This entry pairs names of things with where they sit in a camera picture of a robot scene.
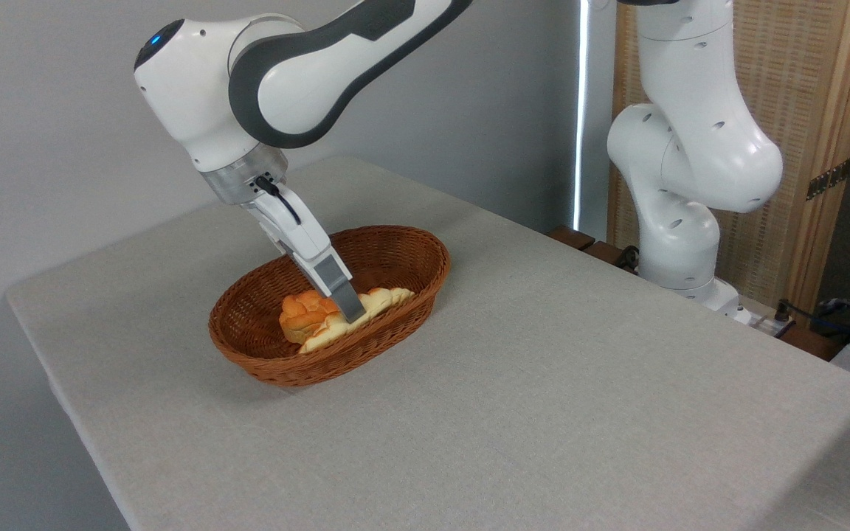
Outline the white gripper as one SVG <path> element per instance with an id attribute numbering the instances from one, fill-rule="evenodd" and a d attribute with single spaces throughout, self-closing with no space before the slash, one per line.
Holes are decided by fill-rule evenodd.
<path id="1" fill-rule="evenodd" d="M 281 251 L 298 256 L 298 268 L 320 295 L 333 300 L 348 323 L 357 322 L 367 310 L 350 283 L 350 269 L 300 197 L 286 186 L 277 190 L 276 195 L 260 192 L 241 207 Z"/>

